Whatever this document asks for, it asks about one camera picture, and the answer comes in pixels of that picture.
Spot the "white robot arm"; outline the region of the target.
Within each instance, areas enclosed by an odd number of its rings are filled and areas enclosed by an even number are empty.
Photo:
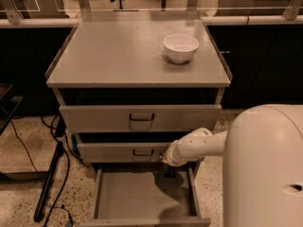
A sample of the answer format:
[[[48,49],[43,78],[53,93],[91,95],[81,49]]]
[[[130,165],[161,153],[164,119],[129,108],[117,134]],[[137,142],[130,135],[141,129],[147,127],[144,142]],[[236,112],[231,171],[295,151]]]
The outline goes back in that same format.
[[[224,227],[303,227],[303,106],[267,104],[227,131],[205,128],[173,141],[163,156],[182,166],[223,157]]]

